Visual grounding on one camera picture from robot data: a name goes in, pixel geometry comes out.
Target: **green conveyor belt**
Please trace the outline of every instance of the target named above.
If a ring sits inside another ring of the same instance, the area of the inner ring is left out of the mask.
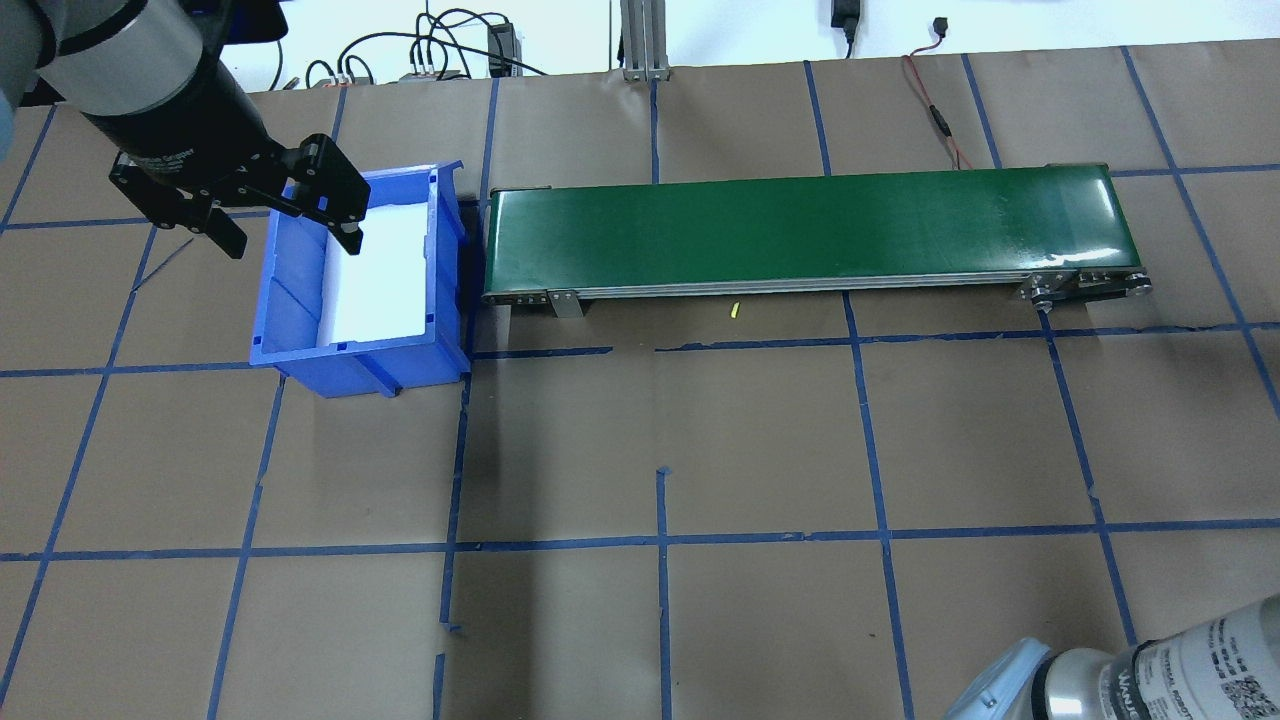
[[[1019,282],[1142,265],[1105,165],[512,190],[485,297]]]

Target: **metal bracket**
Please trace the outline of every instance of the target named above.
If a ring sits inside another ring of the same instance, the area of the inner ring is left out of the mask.
[[[577,292],[572,290],[548,290],[547,300],[552,304],[552,311],[557,318],[581,318],[582,304],[577,301]]]
[[[515,306],[550,306],[557,318],[581,318],[582,302],[577,297],[576,290],[548,290],[545,292],[524,292],[518,295],[490,295],[485,296],[489,305],[515,305]]]
[[[1048,313],[1062,302],[1137,297],[1151,290],[1146,268],[1053,270],[1032,273],[1018,288],[1018,297],[1029,301],[1036,310]]]
[[[667,79],[667,0],[622,0],[622,77]]]

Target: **red wire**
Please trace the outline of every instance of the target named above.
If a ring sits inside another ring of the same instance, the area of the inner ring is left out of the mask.
[[[916,53],[924,53],[925,50],[934,50],[934,49],[937,49],[938,45],[942,45],[942,38],[941,37],[933,45],[925,45],[924,47],[916,47],[915,50],[911,50],[909,54],[902,55],[902,59],[906,60],[906,67],[911,68],[911,74],[915,76],[915,85],[919,86],[920,95],[924,96],[924,104],[925,105],[933,105],[933,99],[929,97],[929,90],[927,87],[924,87],[924,79],[920,77],[920,70],[918,70],[915,68],[915,60],[914,60],[914,58],[915,58]],[[951,147],[955,149],[956,155],[959,155],[960,159],[964,161],[964,164],[969,165],[969,169],[972,170],[973,169],[973,163],[969,161],[969,158],[964,154],[964,150],[960,150],[960,143],[956,142],[956,138],[952,136],[952,137],[947,137],[946,141],[947,141],[947,143],[951,145]]]

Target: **power adapter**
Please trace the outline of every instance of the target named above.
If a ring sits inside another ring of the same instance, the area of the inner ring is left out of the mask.
[[[516,26],[511,23],[494,23],[489,32],[489,54],[502,55],[512,60],[520,60],[520,38],[516,37]],[[520,68],[498,58],[489,58],[489,77],[511,77],[521,74]]]
[[[844,28],[850,44],[858,35],[858,20],[863,17],[863,0],[831,0],[831,27]]]

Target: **black connector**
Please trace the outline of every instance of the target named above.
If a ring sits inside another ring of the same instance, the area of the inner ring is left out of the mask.
[[[489,32],[489,53],[520,60],[520,38],[516,37],[516,26],[494,23]],[[513,74],[520,74],[520,68],[506,60],[489,58],[489,77],[511,77]]]
[[[863,0],[831,0],[831,27],[845,29],[845,40],[849,42],[849,53],[854,54],[854,38],[858,36],[858,20],[863,18]]]
[[[847,28],[847,20],[854,24],[863,17],[863,0],[831,0],[831,27]]]
[[[942,133],[942,137],[951,137],[951,126],[948,126],[946,118],[942,117],[942,111],[936,106],[929,105],[929,114],[933,115],[933,124],[938,126],[938,132]]]

